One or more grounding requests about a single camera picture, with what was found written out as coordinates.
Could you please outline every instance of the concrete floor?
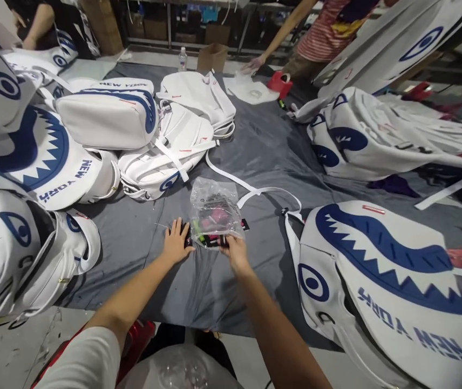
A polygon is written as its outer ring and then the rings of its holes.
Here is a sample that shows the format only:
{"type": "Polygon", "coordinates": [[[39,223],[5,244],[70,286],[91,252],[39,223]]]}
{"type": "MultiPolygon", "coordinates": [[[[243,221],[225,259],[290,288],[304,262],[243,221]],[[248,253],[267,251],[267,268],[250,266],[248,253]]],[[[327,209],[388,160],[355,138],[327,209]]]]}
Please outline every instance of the concrete floor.
{"type": "MultiPolygon", "coordinates": [[[[57,347],[72,338],[93,314],[52,307],[19,328],[0,327],[0,389],[29,389],[57,347]]],[[[264,389],[270,378],[256,340],[223,334],[222,342],[244,389],[264,389]]],[[[375,388],[346,354],[317,348],[310,351],[335,389],[375,388]]]]}

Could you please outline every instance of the striped shirt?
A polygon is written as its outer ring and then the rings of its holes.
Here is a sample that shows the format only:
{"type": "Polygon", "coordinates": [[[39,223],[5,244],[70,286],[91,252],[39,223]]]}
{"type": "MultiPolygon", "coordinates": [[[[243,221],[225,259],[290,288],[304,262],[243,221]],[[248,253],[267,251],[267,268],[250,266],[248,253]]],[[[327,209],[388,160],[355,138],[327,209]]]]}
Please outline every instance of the striped shirt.
{"type": "Polygon", "coordinates": [[[378,0],[325,0],[319,16],[301,38],[297,53],[312,62],[330,62],[355,38],[378,0]]]}

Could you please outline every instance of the plastic wrap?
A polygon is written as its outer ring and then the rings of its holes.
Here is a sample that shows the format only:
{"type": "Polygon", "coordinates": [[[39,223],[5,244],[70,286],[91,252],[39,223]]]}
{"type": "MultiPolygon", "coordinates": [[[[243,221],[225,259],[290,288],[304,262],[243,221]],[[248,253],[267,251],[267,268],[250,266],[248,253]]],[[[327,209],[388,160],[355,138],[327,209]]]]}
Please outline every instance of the plastic wrap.
{"type": "Polygon", "coordinates": [[[190,201],[193,241],[208,249],[218,250],[218,246],[226,246],[225,235],[245,238],[234,183],[198,177],[193,184],[190,201]]]}

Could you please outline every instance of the white sleeve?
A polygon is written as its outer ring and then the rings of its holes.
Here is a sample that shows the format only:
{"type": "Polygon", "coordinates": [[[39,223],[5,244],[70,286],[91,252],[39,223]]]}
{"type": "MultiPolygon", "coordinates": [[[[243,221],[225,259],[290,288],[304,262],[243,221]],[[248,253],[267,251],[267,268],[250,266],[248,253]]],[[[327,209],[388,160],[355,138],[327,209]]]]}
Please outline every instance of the white sleeve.
{"type": "Polygon", "coordinates": [[[88,328],[67,345],[35,389],[114,389],[120,360],[116,335],[107,328],[88,328]]]}

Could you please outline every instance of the table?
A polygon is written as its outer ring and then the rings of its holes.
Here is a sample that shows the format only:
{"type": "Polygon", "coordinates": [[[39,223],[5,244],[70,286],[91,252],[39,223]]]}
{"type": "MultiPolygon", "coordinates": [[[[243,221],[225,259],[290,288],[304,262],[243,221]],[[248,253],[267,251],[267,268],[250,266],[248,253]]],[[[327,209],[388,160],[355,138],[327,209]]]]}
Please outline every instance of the table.
{"type": "MultiPolygon", "coordinates": [[[[147,78],[158,90],[162,78],[175,71],[162,66],[119,63],[107,78],[147,78]]],[[[216,77],[222,82],[222,75],[216,77]]],[[[301,99],[287,99],[287,104],[292,101],[301,104],[308,98],[298,90],[292,95],[301,95],[301,99]]],[[[217,167],[254,187],[278,186],[289,190],[302,202],[303,217],[318,206],[366,200],[442,232],[448,248],[462,247],[462,209],[435,204],[418,211],[413,207],[416,199],[368,189],[365,182],[326,176],[311,148],[306,126],[294,124],[276,102],[251,106],[234,96],[230,99],[236,107],[236,130],[230,142],[222,141],[219,147],[210,150],[210,158],[217,167]]],[[[98,309],[117,288],[160,254],[164,242],[160,224],[167,225],[178,216],[189,219],[189,195],[196,177],[229,182],[204,161],[189,176],[188,183],[179,180],[155,202],[138,203],[119,192],[108,202],[75,206],[98,226],[103,259],[70,282],[58,305],[98,309]]],[[[402,176],[423,196],[439,190],[414,172],[402,176]]],[[[237,190],[240,197],[247,193],[239,186],[237,190]]],[[[246,232],[250,262],[303,339],[312,347],[337,350],[335,344],[310,329],[304,320],[281,216],[286,206],[295,204],[281,193],[272,193],[255,196],[243,207],[242,217],[250,226],[246,232]]],[[[253,335],[228,259],[218,251],[201,247],[166,276],[141,319],[253,335]]]]}

